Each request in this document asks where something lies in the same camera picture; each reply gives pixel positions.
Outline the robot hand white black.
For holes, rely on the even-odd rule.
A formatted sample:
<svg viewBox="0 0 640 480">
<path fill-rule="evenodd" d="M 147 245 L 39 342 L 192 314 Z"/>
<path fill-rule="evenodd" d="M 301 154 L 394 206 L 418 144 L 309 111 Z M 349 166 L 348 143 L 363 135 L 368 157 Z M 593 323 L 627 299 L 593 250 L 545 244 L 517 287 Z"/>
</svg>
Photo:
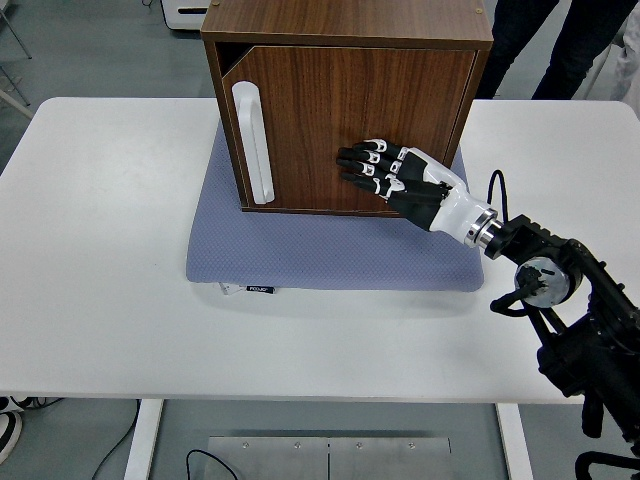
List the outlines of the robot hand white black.
<svg viewBox="0 0 640 480">
<path fill-rule="evenodd" d="M 425 152 L 370 139 L 338 151 L 341 177 L 382 198 L 414 225 L 444 232 L 473 247 L 497 218 L 489 204 L 474 198 L 465 182 Z"/>
</svg>

